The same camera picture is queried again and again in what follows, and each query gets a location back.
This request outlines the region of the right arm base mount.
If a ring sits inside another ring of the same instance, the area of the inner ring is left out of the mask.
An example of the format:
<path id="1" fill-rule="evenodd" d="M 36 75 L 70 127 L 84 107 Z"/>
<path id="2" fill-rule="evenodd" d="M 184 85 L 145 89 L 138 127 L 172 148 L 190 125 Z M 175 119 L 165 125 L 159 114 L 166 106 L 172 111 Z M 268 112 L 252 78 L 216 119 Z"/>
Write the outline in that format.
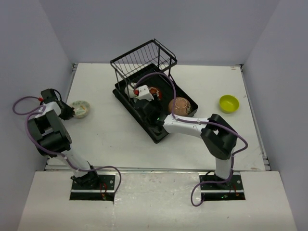
<path id="1" fill-rule="evenodd" d="M 208 183 L 200 186 L 204 201 L 241 201 L 245 200 L 244 187 L 239 172 L 235 172 L 227 183 Z"/>

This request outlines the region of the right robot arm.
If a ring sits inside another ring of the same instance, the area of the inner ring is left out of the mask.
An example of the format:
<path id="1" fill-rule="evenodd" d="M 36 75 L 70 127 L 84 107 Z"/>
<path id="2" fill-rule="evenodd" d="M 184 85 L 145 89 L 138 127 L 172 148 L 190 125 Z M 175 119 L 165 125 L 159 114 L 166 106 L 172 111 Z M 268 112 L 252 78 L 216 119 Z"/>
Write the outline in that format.
<path id="1" fill-rule="evenodd" d="M 231 168 L 234 148 L 237 143 L 235 130 L 219 115 L 209 118 L 191 118 L 166 114 L 158 100 L 135 99 L 134 109 L 150 131 L 179 133 L 200 138 L 210 154 L 215 157 L 215 185 L 226 189 L 232 183 Z"/>

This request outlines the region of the white orange leaf bowl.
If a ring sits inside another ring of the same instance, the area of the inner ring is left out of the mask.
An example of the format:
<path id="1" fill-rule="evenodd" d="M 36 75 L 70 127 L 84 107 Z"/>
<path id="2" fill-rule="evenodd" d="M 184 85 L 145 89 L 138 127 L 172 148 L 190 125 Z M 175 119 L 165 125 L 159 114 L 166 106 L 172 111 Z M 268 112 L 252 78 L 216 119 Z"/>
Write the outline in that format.
<path id="1" fill-rule="evenodd" d="M 89 114 L 90 104 L 87 101 L 74 101 L 70 104 L 74 109 L 74 118 L 84 118 Z"/>

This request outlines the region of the red floral bowl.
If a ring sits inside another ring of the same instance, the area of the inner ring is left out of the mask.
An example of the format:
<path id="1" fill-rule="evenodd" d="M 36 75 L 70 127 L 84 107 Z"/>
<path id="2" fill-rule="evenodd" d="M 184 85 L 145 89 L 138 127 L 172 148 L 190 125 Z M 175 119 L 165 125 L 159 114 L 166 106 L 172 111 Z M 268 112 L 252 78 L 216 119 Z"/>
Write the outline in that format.
<path id="1" fill-rule="evenodd" d="M 150 92 L 153 96 L 156 95 L 157 98 L 158 98 L 159 100 L 162 99 L 162 93 L 161 93 L 160 89 L 158 89 L 158 88 L 156 88 L 156 87 L 150 87 L 150 88 L 149 88 L 149 92 Z"/>

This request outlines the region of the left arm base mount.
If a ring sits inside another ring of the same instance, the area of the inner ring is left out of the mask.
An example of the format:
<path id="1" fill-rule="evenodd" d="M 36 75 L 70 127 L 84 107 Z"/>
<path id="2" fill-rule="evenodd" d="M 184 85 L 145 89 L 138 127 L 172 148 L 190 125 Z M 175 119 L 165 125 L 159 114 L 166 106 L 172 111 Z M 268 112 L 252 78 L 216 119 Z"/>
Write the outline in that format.
<path id="1" fill-rule="evenodd" d="M 99 182 L 94 186 L 80 186 L 73 181 L 70 201 L 110 201 L 115 198 L 115 174 L 99 175 Z"/>

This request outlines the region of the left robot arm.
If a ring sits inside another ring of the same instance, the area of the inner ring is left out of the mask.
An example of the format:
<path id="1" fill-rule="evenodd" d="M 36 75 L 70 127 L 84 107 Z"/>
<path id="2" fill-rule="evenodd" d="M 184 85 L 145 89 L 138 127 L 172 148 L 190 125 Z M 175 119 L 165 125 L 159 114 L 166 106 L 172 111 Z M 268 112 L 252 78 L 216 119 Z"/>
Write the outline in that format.
<path id="1" fill-rule="evenodd" d="M 63 102 L 59 91 L 41 92 L 40 107 L 31 112 L 25 123 L 26 133 L 42 156 L 62 161 L 73 171 L 71 179 L 81 187 L 95 189 L 100 177 L 94 167 L 71 151 L 72 140 L 62 121 L 74 117 L 73 107 Z"/>

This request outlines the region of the yellow green bowl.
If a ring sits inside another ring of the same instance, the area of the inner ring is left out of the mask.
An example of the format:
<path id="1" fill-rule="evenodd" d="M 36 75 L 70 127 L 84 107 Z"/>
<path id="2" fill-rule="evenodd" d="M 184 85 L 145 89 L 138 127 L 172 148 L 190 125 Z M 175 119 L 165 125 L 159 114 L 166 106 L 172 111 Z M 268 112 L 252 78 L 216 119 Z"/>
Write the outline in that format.
<path id="1" fill-rule="evenodd" d="M 239 109 L 239 101 L 232 95 L 223 95 L 219 99 L 219 108 L 222 112 L 230 114 Z"/>

